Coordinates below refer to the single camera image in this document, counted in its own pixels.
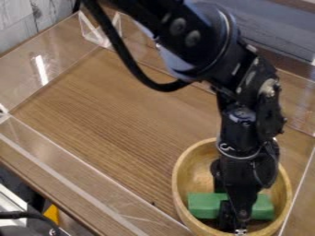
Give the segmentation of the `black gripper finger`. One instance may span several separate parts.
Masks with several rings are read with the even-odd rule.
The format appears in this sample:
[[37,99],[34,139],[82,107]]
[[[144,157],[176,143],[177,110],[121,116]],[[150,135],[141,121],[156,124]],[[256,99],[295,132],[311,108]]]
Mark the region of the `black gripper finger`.
[[224,174],[220,170],[220,164],[213,162],[210,165],[210,173],[212,173],[212,184],[213,184],[213,191],[218,194],[222,194],[226,189],[224,185]]
[[220,201],[217,213],[217,228],[232,234],[246,234],[246,222],[237,219],[232,204],[228,200]]

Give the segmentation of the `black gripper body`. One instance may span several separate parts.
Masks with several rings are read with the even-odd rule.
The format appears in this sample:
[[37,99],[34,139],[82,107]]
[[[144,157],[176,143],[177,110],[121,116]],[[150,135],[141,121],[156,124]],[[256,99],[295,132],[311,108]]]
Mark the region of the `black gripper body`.
[[224,174],[225,194],[234,212],[251,212],[257,200],[259,191],[268,189],[277,176],[279,145],[275,141],[261,145],[256,153],[241,157],[218,150],[220,164]]

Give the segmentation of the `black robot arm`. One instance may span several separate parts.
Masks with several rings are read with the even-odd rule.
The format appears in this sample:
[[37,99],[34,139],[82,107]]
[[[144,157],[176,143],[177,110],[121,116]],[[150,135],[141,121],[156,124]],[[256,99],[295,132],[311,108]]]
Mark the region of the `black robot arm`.
[[276,69],[242,40],[234,19],[218,5],[189,0],[113,0],[114,7],[149,32],[165,65],[177,79],[161,84],[144,74],[120,39],[117,54],[150,89],[170,92],[197,81],[210,83],[220,111],[218,158],[210,166],[218,203],[218,224],[228,232],[246,230],[259,191],[277,176],[285,117],[279,105]]

